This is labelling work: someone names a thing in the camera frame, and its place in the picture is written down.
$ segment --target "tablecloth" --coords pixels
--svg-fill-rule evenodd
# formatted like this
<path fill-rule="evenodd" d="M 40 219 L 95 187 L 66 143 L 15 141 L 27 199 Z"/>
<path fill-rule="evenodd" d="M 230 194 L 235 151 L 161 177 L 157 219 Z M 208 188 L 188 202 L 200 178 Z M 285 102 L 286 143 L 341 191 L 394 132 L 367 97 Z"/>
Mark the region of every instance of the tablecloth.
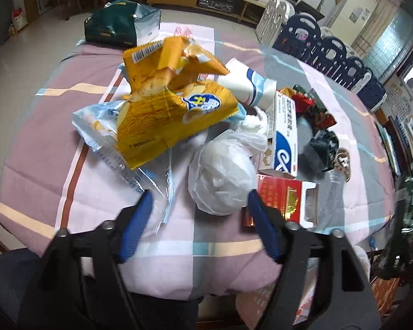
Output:
<path fill-rule="evenodd" d="M 162 23 L 161 37 L 177 24 Z M 194 38 L 224 63 L 233 57 L 278 88 L 314 88 L 337 120 L 331 128 L 350 153 L 351 179 L 335 171 L 320 176 L 298 164 L 298 178 L 320 184 L 317 231 L 343 229 L 356 244 L 379 230 L 393 211 L 394 186 L 373 116 L 356 95 L 312 67 L 237 35 L 189 25 Z M 71 123 L 80 108 L 129 92 L 118 66 L 119 49 L 77 45 L 40 89 L 21 121 L 5 161 L 0 222 L 29 249 L 42 254 L 55 231 L 91 230 L 134 204 L 137 193 L 90 152 Z M 299 144 L 311 134 L 298 120 Z M 187 189 L 188 164 L 211 136 L 200 133 L 179 155 L 173 179 L 179 187 L 168 224 L 143 238 L 134 257 L 120 266 L 127 289 L 170 299 L 252 291 L 272 283 L 279 266 L 259 237 L 241 228 L 241 213 L 212 216 L 196 209 Z"/>

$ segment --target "potato chip bag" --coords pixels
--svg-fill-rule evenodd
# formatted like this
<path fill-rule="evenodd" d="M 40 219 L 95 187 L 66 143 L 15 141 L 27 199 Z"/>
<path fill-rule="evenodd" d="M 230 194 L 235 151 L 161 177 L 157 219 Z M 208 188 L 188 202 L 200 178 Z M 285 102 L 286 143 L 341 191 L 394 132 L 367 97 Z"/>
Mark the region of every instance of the potato chip bag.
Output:
<path fill-rule="evenodd" d="M 136 168 L 238 112 L 232 93 L 199 74 L 228 74 L 211 53 L 183 36 L 124 52 L 132 92 L 117 119 L 117 148 Z"/>

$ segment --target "red box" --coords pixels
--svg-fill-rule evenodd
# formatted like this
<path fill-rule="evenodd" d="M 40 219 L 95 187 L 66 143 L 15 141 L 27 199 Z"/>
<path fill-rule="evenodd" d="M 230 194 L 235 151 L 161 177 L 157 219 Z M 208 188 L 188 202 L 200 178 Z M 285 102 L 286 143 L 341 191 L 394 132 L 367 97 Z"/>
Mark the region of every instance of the red box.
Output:
<path fill-rule="evenodd" d="M 316 226 L 318 184 L 268 175 L 257 177 L 257 192 L 266 206 L 278 209 L 285 220 L 294 221 L 303 228 Z M 243 212 L 243 224 L 247 227 L 254 225 L 246 210 Z"/>

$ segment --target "dark chair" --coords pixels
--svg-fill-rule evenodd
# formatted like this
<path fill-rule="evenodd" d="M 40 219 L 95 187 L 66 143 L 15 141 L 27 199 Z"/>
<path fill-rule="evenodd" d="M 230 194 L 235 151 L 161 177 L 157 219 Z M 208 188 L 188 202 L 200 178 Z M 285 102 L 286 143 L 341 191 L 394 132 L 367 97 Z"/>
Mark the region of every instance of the dark chair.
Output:
<path fill-rule="evenodd" d="M 346 66 L 346 46 L 336 37 L 324 37 L 317 43 L 307 63 L 336 80 Z"/>
<path fill-rule="evenodd" d="M 371 69 L 366 68 L 366 72 L 371 72 Z M 381 101 L 385 93 L 385 88 L 378 82 L 378 79 L 372 73 L 372 78 L 358 92 L 357 96 L 369 110 L 372 110 L 372 108 Z"/>
<path fill-rule="evenodd" d="M 365 73 L 366 67 L 362 60 L 358 57 L 350 57 L 347 59 L 344 68 L 338 70 L 338 75 L 334 80 L 350 90 L 364 77 Z"/>
<path fill-rule="evenodd" d="M 301 61 L 307 61 L 320 39 L 320 27 L 315 20 L 309 16 L 298 14 L 289 17 L 273 48 L 290 54 Z"/>

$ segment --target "white paper cup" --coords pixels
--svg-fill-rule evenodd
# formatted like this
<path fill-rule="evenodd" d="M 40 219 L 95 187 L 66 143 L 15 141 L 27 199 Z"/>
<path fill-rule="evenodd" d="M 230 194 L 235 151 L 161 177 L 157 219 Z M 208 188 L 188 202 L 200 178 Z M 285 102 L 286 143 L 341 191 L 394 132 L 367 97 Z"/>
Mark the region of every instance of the white paper cup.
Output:
<path fill-rule="evenodd" d="M 260 76 L 236 58 L 226 64 L 229 74 L 219 76 L 217 83 L 229 89 L 240 102 L 267 110 L 274 100 L 277 82 Z"/>

